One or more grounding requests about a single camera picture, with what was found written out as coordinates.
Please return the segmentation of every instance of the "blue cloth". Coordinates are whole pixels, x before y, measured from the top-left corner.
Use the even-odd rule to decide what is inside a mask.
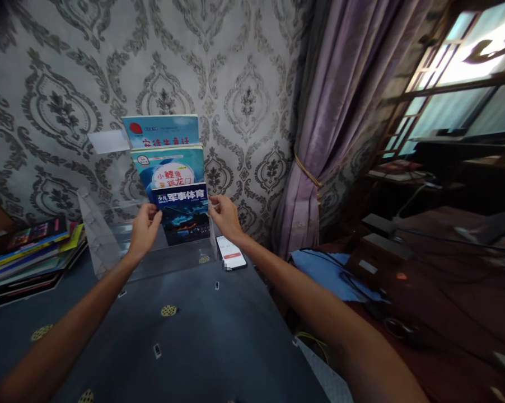
[[[349,260],[346,254],[329,254],[333,259],[340,262],[340,265],[329,259],[322,252],[313,250],[295,251],[291,253],[296,267],[317,282],[324,288],[330,290],[342,301],[364,302],[365,298],[354,289],[354,286],[340,277],[340,273],[347,273],[353,284],[368,298],[373,301],[380,301],[381,296],[371,291],[364,284],[360,283],[341,265],[345,265]]]

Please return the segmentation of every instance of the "smartphone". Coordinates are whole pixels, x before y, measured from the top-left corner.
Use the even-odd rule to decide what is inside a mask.
[[[247,267],[247,262],[239,248],[223,236],[217,237],[217,246],[223,257],[226,271]]]

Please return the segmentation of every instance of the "small white card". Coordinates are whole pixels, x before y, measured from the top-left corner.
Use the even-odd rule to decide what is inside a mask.
[[[128,139],[122,130],[89,133],[88,138],[96,154],[129,150]]]

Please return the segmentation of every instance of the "wall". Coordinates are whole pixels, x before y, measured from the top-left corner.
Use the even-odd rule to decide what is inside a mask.
[[[295,135],[312,0],[16,0],[0,5],[0,206],[17,222],[142,196],[127,153],[86,133],[199,115],[211,193],[263,241]]]

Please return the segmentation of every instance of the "dark wooden furniture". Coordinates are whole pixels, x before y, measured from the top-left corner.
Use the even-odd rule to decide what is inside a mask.
[[[401,228],[461,240],[454,226],[482,216],[441,207],[409,217]],[[386,275],[381,286],[391,305],[382,309],[419,329],[428,347],[418,349],[393,337],[360,303],[349,303],[392,344],[432,401],[500,401],[505,397],[505,370],[493,352],[505,355],[505,273],[483,260],[479,247],[459,245],[398,231],[415,257],[400,267],[407,280]],[[349,252],[346,242],[319,249]]]

